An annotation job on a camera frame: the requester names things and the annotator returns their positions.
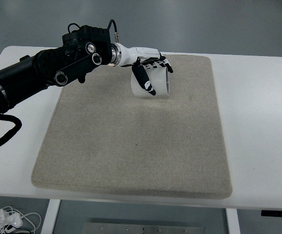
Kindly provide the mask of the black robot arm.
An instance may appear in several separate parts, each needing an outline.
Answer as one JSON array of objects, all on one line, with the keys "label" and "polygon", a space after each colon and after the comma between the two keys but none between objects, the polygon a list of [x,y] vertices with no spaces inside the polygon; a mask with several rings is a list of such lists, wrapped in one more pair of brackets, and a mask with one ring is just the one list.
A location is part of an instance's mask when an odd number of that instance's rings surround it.
[{"label": "black robot arm", "polygon": [[111,61],[109,28],[84,25],[63,35],[62,41],[61,47],[24,56],[0,70],[0,114],[49,86],[84,82],[86,74]]}]

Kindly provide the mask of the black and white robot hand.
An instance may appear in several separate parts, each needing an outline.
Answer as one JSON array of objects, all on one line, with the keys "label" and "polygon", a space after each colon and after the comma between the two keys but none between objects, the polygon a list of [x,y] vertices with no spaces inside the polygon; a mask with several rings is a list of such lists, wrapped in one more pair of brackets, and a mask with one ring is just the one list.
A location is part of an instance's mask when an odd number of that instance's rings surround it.
[{"label": "black and white robot hand", "polygon": [[157,49],[147,47],[130,47],[127,48],[120,43],[114,43],[114,61],[110,63],[115,67],[131,67],[132,73],[135,75],[141,88],[151,95],[155,96],[154,90],[146,69],[167,68],[168,74],[173,73],[168,59],[162,55]]}]

